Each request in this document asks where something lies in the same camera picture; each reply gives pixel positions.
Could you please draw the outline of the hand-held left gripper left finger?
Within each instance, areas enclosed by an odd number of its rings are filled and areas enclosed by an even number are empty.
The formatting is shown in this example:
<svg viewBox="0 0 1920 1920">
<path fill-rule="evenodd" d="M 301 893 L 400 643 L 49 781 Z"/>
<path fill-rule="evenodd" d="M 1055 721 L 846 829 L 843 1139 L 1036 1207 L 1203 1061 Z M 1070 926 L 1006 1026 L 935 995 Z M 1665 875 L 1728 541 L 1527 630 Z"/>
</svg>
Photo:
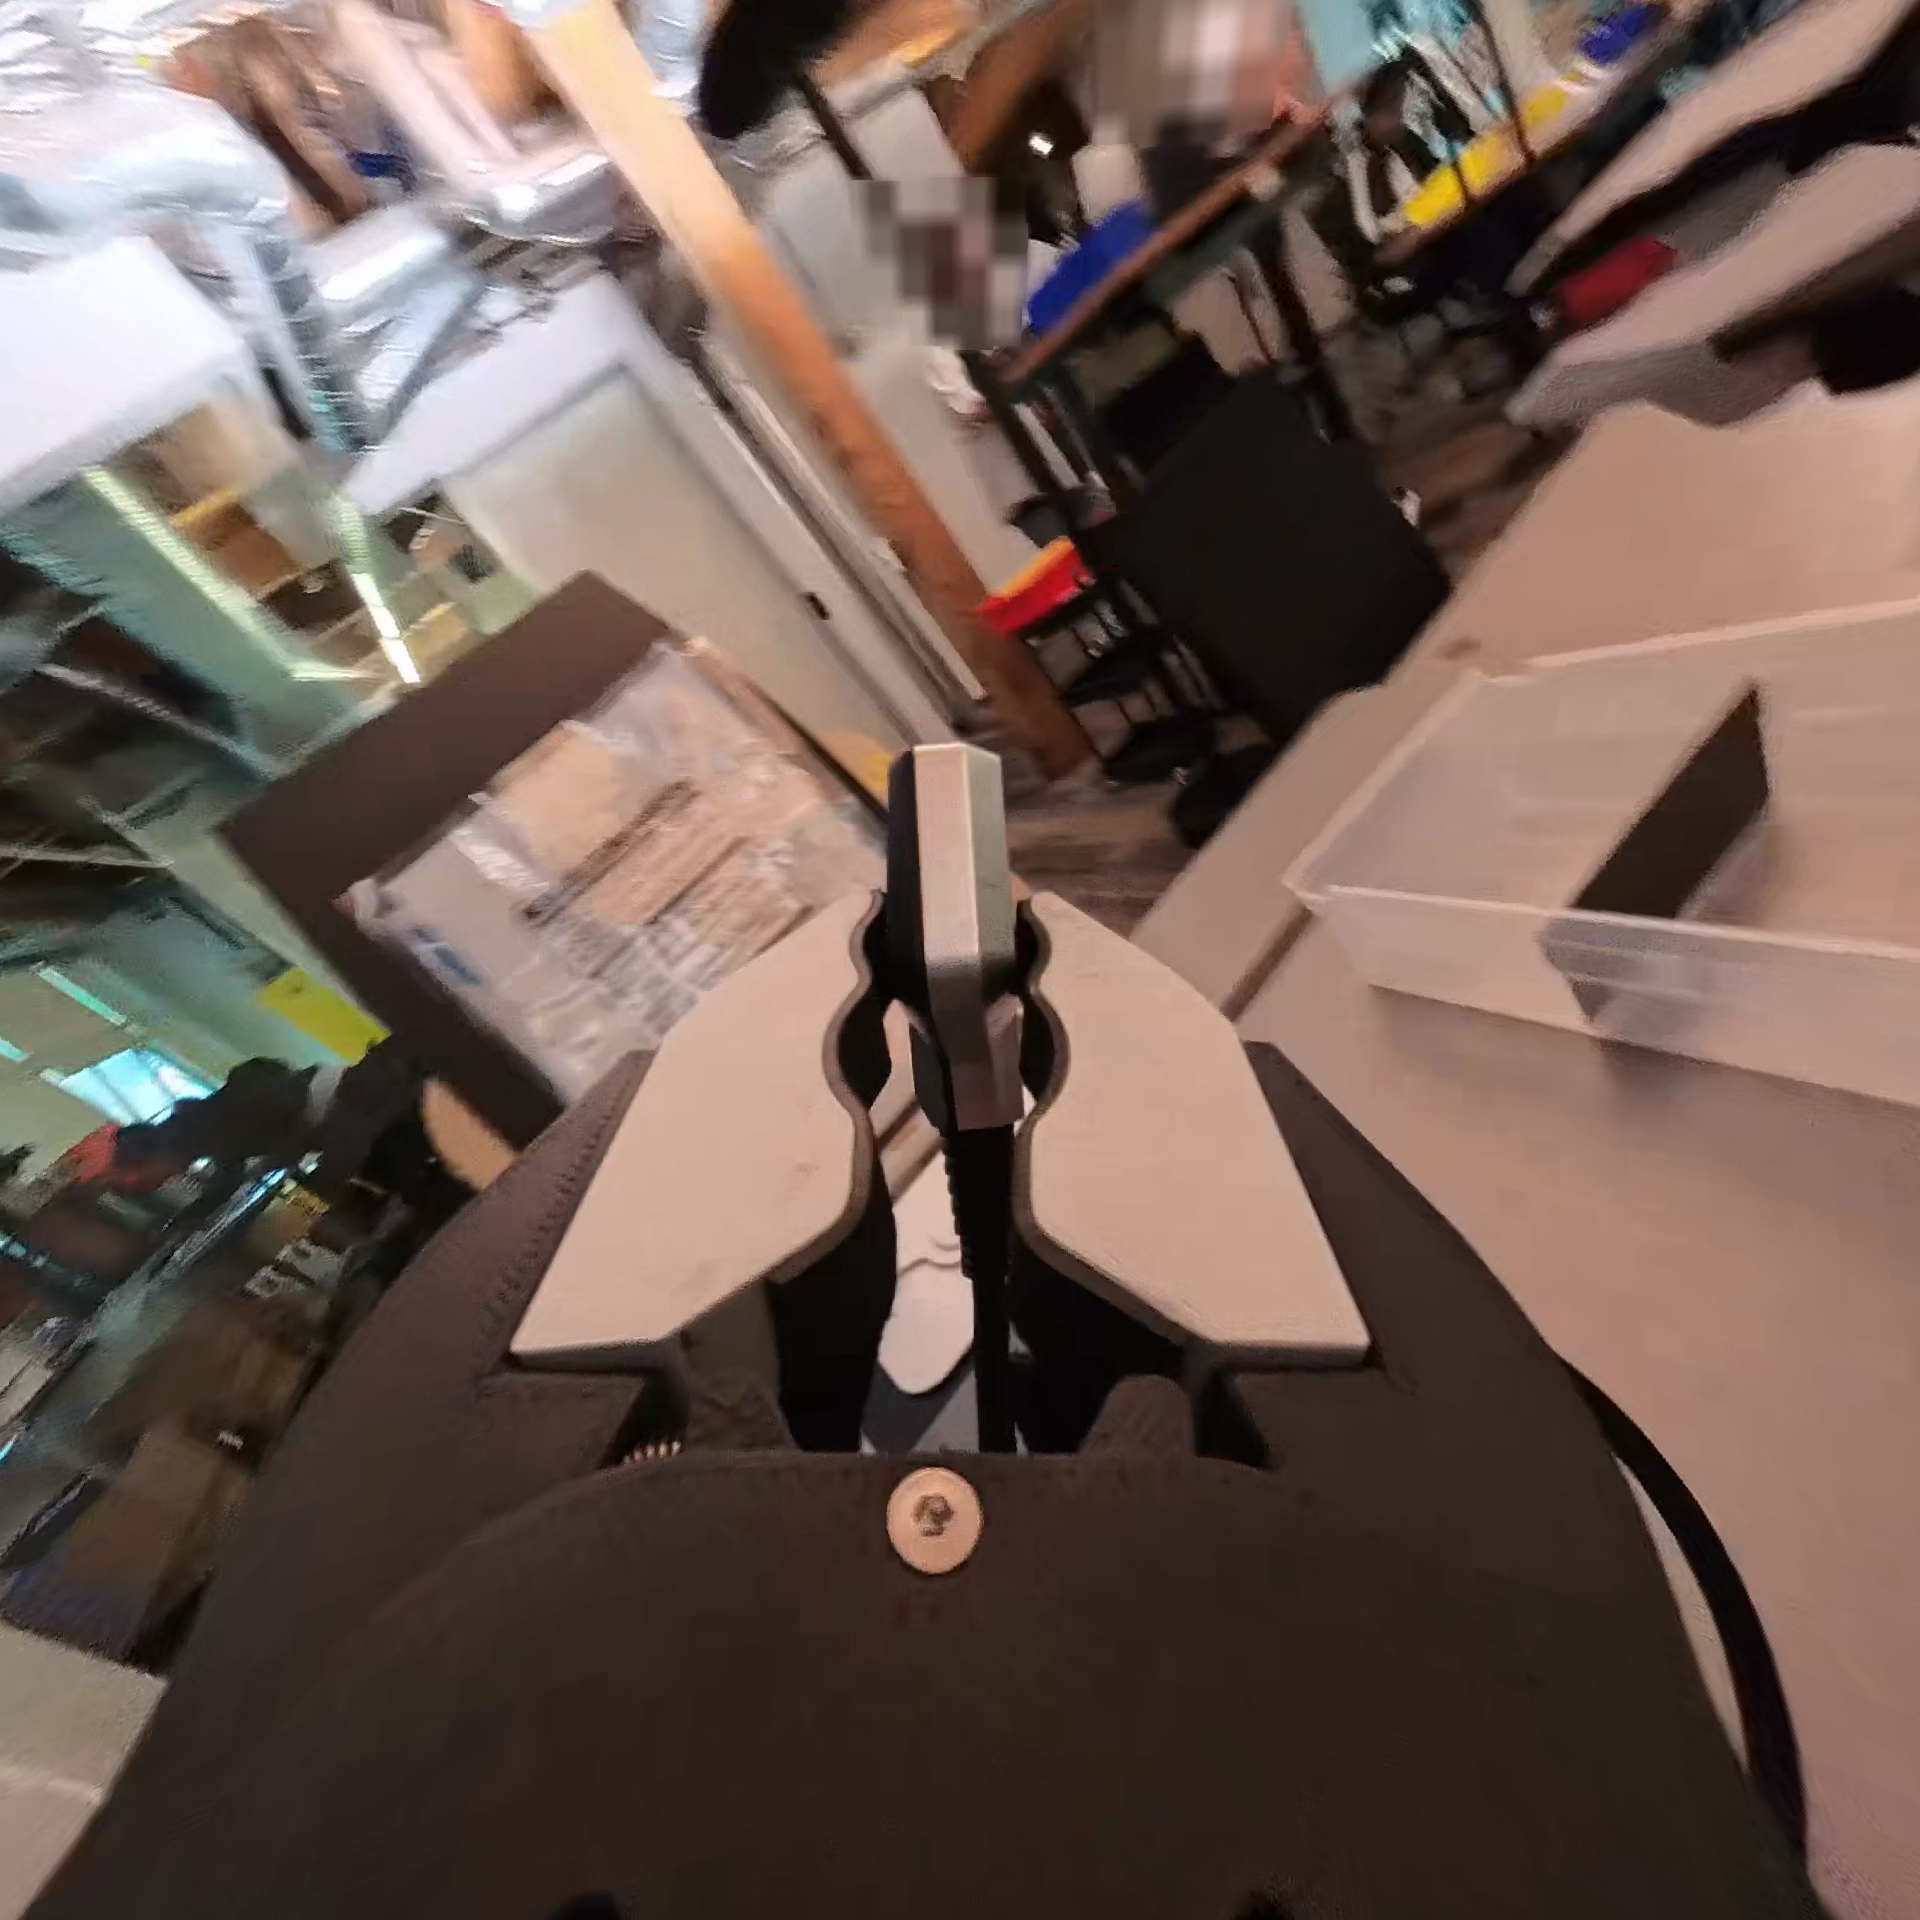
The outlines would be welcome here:
<svg viewBox="0 0 1920 1920">
<path fill-rule="evenodd" d="M 744 1371 L 799 1447 L 859 1447 L 895 1305 L 879 921 L 877 893 L 829 902 L 670 1028 L 512 1333 L 520 1370 L 684 1407 Z"/>
</svg>

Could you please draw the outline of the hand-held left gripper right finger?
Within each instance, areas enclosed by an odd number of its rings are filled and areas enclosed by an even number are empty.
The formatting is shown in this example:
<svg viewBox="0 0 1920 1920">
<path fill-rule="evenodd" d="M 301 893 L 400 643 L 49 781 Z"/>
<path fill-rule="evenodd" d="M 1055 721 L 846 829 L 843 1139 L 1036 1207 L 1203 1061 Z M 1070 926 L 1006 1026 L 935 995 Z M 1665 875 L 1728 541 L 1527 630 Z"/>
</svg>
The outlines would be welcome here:
<svg viewBox="0 0 1920 1920">
<path fill-rule="evenodd" d="M 1128 1375 L 1206 1402 L 1237 1375 L 1365 1371 L 1372 1333 L 1235 1023 L 1060 897 L 1030 897 L 1022 930 L 1024 1423 L 1091 1427 Z"/>
</svg>

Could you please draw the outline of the clear plastic bin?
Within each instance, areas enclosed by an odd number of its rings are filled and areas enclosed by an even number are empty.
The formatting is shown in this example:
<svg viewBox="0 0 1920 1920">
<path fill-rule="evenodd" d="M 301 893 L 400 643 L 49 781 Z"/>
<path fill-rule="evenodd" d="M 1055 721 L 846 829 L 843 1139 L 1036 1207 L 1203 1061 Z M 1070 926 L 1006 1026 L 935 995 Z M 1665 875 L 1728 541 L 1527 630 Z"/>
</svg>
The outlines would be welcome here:
<svg viewBox="0 0 1920 1920">
<path fill-rule="evenodd" d="M 1767 819 L 1670 929 L 1649 989 L 1597 1030 L 1540 934 L 1747 681 L 1765 698 Z M 1470 674 L 1286 884 L 1372 987 L 1912 1108 L 1916 601 Z"/>
</svg>

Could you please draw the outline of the instruction sheet in plastic sleeve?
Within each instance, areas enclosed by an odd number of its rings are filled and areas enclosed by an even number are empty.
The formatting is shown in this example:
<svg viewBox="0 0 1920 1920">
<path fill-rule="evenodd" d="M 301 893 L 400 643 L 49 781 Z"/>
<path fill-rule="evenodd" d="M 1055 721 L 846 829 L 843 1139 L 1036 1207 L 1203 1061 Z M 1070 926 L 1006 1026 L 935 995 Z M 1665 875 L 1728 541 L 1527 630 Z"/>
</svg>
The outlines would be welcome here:
<svg viewBox="0 0 1920 1920">
<path fill-rule="evenodd" d="M 703 638 L 636 669 L 337 897 L 561 1099 L 873 893 L 871 797 Z"/>
</svg>

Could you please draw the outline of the sign stand with white base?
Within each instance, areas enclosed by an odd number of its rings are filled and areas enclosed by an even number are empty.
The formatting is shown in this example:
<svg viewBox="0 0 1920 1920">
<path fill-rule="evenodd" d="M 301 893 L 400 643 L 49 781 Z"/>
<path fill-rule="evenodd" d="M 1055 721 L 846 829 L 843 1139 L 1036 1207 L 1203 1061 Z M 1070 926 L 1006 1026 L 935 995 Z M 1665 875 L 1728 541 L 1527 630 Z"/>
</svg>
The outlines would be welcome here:
<svg viewBox="0 0 1920 1920">
<path fill-rule="evenodd" d="M 297 1436 L 329 1418 L 349 1437 L 423 1454 L 400 1437 L 400 1419 L 453 1419 L 454 1407 L 557 1407 L 616 1404 L 637 1433 L 677 1422 L 693 1441 L 695 1404 L 715 1395 L 723 1371 L 693 1388 L 689 1405 L 636 1375 L 534 1373 L 512 1359 L 512 1333 L 573 1209 L 584 1196 L 641 1068 L 630 1054 L 559 1110 L 552 1095 L 509 1051 L 459 1012 L 412 965 L 376 958 L 375 941 L 320 902 L 356 875 L 408 847 L 453 803 L 495 774 L 543 731 L 608 692 L 619 667 L 636 667 L 668 626 L 595 578 L 565 586 L 478 657 L 393 710 L 325 748 L 277 781 L 224 829 L 241 865 L 343 973 L 347 987 L 390 1020 L 401 1057 L 476 1095 L 483 1121 L 505 1121 L 517 1159 L 489 1188 L 435 1233 L 353 1325 L 297 1418 Z M 758 1381 L 758 1393 L 777 1405 Z"/>
</svg>

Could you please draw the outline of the black bin divider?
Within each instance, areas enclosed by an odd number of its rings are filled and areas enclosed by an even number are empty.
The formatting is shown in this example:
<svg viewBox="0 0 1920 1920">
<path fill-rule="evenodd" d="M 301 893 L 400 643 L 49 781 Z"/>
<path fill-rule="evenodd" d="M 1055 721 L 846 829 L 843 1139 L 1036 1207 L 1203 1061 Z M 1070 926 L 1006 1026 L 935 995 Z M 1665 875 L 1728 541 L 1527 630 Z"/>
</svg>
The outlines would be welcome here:
<svg viewBox="0 0 1920 1920">
<path fill-rule="evenodd" d="M 1670 956 L 1670 930 L 1769 815 L 1765 698 L 1747 681 L 1620 829 L 1540 949 L 1589 1026 L 1608 1030 Z"/>
</svg>

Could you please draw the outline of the red plastic tray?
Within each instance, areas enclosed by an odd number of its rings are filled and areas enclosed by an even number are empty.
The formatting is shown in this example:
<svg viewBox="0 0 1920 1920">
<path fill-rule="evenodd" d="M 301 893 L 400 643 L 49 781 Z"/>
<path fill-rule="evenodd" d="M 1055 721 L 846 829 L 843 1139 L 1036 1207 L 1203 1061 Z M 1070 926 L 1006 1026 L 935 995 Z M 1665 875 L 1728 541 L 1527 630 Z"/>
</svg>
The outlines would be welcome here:
<svg viewBox="0 0 1920 1920">
<path fill-rule="evenodd" d="M 1001 638 L 1022 638 L 1078 604 L 1093 582 L 1093 571 L 1077 545 L 1055 537 L 1013 578 L 975 604 L 975 618 Z"/>
</svg>

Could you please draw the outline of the black office chair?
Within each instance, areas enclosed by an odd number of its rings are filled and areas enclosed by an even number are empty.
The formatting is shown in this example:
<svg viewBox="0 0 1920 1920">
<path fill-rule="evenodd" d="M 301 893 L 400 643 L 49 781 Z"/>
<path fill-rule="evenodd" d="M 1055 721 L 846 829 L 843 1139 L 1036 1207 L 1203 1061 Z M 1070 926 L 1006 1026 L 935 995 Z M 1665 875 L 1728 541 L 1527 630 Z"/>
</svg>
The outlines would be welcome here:
<svg viewBox="0 0 1920 1920">
<path fill-rule="evenodd" d="M 1367 452 L 1273 375 L 1237 382 L 1088 540 L 1279 749 L 1380 683 L 1451 591 Z"/>
</svg>

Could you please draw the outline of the frosted glass door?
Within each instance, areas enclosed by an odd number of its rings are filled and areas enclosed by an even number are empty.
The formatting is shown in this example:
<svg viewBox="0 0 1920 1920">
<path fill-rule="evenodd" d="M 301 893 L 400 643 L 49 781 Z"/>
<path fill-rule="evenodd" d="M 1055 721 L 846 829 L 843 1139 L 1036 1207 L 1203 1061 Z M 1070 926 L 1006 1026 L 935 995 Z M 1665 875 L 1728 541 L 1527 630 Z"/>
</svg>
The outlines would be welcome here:
<svg viewBox="0 0 1920 1920">
<path fill-rule="evenodd" d="M 886 751 L 953 739 L 947 710 L 879 659 L 873 619 L 793 578 L 627 369 L 453 474 L 445 497 L 534 597 L 595 577 L 705 639 L 815 739 L 857 733 Z"/>
</svg>

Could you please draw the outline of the tall black desk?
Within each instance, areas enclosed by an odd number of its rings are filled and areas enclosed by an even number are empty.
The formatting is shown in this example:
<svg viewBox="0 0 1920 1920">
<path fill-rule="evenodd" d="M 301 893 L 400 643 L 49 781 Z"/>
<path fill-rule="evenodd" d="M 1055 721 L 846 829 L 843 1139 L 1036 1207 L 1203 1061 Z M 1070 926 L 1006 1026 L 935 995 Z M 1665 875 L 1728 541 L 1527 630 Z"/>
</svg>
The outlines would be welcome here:
<svg viewBox="0 0 1920 1920">
<path fill-rule="evenodd" d="M 1237 254 L 1268 235 L 1284 245 L 1284 217 L 1297 199 L 1302 155 L 1329 143 L 1329 108 L 1294 113 L 1204 193 L 1148 234 L 1093 281 L 1045 332 L 1013 349 L 964 353 L 963 364 L 991 422 L 1015 452 L 1033 497 L 1075 533 L 1093 514 L 1093 490 L 1124 502 L 1137 493 L 1137 467 L 1116 451 L 1072 377 L 1072 359 L 1148 306 L 1165 308 Z"/>
</svg>

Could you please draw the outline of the blue plastic bin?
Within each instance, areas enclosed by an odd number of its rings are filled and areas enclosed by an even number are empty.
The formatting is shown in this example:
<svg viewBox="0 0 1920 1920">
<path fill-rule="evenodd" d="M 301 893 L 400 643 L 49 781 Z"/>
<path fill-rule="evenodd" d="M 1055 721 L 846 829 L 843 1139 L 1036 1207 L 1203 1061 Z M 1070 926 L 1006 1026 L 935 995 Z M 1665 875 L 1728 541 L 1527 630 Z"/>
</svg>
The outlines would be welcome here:
<svg viewBox="0 0 1920 1920">
<path fill-rule="evenodd" d="M 1045 333 L 1057 327 L 1086 293 L 1151 238 L 1155 228 L 1151 205 L 1143 199 L 1116 204 L 1037 270 L 1024 297 L 1024 329 Z"/>
</svg>

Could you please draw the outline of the red storage bin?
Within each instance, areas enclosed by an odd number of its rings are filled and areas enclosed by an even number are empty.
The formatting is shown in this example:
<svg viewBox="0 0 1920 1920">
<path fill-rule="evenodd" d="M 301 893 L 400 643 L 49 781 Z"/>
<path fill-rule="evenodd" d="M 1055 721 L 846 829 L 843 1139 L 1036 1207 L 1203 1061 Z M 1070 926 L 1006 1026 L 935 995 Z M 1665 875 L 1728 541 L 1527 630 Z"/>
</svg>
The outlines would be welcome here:
<svg viewBox="0 0 1920 1920">
<path fill-rule="evenodd" d="M 1659 235 L 1633 235 L 1559 279 L 1548 306 L 1556 332 L 1591 329 L 1636 301 L 1675 268 L 1675 250 Z"/>
</svg>

